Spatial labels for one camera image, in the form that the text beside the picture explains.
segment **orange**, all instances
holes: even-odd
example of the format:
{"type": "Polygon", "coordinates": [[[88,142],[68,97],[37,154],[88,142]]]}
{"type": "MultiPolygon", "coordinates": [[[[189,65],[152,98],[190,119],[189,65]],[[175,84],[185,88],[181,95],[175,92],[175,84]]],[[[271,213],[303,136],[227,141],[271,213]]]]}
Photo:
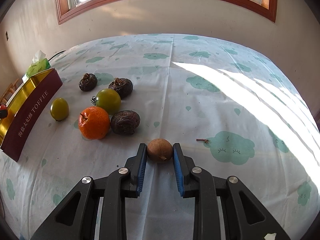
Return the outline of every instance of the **orange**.
{"type": "Polygon", "coordinates": [[[91,106],[80,114],[78,126],[87,139],[102,139],[110,129],[110,118],[103,108],[91,106]]]}

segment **twig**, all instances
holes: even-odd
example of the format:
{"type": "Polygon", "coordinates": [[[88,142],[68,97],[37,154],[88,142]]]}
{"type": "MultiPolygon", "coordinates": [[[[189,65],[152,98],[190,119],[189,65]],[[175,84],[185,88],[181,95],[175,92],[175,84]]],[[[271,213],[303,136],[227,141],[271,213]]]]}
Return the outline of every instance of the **twig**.
{"type": "Polygon", "coordinates": [[[196,141],[204,141],[205,143],[209,143],[208,139],[196,139],[196,141]]]}

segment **green fruit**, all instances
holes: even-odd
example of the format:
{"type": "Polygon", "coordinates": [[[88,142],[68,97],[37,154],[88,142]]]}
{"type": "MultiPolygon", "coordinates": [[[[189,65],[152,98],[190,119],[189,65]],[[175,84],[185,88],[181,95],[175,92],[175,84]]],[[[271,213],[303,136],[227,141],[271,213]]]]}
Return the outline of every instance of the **green fruit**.
{"type": "Polygon", "coordinates": [[[56,98],[50,107],[50,114],[56,121],[62,121],[69,115],[69,106],[65,99],[56,98]]]}
{"type": "Polygon", "coordinates": [[[103,108],[108,114],[114,115],[119,112],[121,98],[113,89],[103,89],[96,96],[96,106],[103,108]]]}

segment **white wall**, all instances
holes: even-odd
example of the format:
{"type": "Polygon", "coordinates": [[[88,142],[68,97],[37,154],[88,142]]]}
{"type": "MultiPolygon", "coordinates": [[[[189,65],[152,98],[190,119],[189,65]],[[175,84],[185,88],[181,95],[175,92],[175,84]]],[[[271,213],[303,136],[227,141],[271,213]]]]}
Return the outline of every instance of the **white wall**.
{"type": "Polygon", "coordinates": [[[18,75],[8,57],[6,47],[0,39],[0,96],[17,78],[18,75]]]}
{"type": "Polygon", "coordinates": [[[320,24],[304,0],[278,0],[276,23],[220,0],[121,0],[58,25],[55,0],[16,0],[0,24],[21,76],[33,54],[49,56],[85,41],[139,33],[187,33],[233,41],[269,57],[313,115],[320,109],[320,24]]]}

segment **tablecloth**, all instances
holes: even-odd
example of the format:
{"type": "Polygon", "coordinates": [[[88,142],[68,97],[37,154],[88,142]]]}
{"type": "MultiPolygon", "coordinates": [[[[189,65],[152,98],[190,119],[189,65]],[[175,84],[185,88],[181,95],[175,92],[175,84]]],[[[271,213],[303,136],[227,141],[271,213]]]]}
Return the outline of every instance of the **tablecloth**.
{"type": "MultiPolygon", "coordinates": [[[[165,138],[213,176],[239,177],[292,240],[319,211],[320,134],[292,83],[267,57],[242,45],[183,34],[145,34],[90,41],[50,61],[70,113],[56,122],[46,106],[16,163],[0,153],[6,220],[20,239],[36,229],[84,176],[108,176],[140,143],[165,138]],[[84,73],[98,79],[79,89],[84,73]],[[121,110],[136,111],[134,135],[112,132],[87,140],[78,116],[116,78],[132,94],[121,110]],[[207,138],[209,143],[196,141],[207,138]]],[[[192,239],[194,200],[178,193],[172,162],[147,162],[143,191],[127,199],[128,239],[192,239]]],[[[97,220],[96,239],[100,219],[97,220]]]]}

